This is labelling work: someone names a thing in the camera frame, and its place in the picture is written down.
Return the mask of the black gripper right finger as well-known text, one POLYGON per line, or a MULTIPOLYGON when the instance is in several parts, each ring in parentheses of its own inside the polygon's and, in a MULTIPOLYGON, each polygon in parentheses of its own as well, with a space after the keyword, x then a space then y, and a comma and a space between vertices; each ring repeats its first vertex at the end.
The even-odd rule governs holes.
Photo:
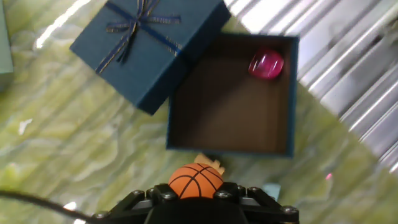
POLYGON ((214 221, 225 224, 299 224, 299 210, 279 204, 259 187, 225 182, 213 194, 220 211, 214 221))

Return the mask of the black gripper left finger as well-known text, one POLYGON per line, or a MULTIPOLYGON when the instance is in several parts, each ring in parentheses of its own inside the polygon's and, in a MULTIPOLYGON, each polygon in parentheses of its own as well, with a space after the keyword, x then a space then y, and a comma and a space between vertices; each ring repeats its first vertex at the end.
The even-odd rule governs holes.
POLYGON ((159 184, 146 191, 135 190, 110 211, 97 212, 92 217, 100 224, 143 224, 156 205, 177 199, 179 196, 168 184, 159 184))

